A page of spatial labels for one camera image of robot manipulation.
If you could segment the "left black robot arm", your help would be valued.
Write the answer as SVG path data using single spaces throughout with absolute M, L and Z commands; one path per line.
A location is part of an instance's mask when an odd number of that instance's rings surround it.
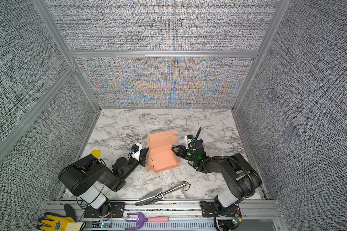
M 113 192 L 119 191 L 138 166 L 146 166 L 148 152 L 148 147 L 143 148 L 141 144 L 136 143 L 131 147 L 129 158 L 118 158 L 112 169 L 95 155 L 89 154 L 62 169 L 58 178 L 72 195 L 86 202 L 84 208 L 87 213 L 94 213 L 94 217 L 103 218 L 109 216 L 113 208 L 107 196 L 95 186 L 95 183 L 100 182 L 104 188 L 107 187 Z

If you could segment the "pink paper box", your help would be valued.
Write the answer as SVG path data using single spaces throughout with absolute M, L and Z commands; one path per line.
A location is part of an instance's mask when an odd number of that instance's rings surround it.
M 173 145 L 178 142 L 178 131 L 166 131 L 151 134 L 147 137 L 146 156 L 147 172 L 159 173 L 179 166 L 179 157 L 172 151 Z

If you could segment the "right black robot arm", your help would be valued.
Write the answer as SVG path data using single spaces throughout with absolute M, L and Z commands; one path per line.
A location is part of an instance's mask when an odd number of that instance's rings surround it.
M 172 151 L 177 157 L 189 161 L 196 171 L 204 174 L 219 173 L 225 180 L 227 188 L 214 198 L 212 204 L 202 206 L 208 211 L 209 217 L 217 214 L 227 216 L 229 211 L 239 211 L 238 204 L 252 197 L 262 185 L 259 174 L 241 154 L 208 156 L 203 140 L 192 135 L 186 137 L 186 145 L 174 146 Z

